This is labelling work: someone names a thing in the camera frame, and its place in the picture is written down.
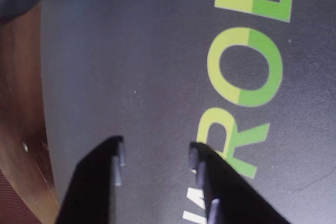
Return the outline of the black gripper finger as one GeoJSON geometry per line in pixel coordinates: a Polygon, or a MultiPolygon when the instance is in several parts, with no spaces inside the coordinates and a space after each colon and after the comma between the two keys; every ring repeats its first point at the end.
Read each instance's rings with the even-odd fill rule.
{"type": "Polygon", "coordinates": [[[203,191],[208,223],[288,223],[208,145],[191,142],[189,166],[203,191]]]}
{"type": "Polygon", "coordinates": [[[122,136],[112,136],[76,166],[56,223],[115,223],[115,188],[125,165],[122,136]]]}

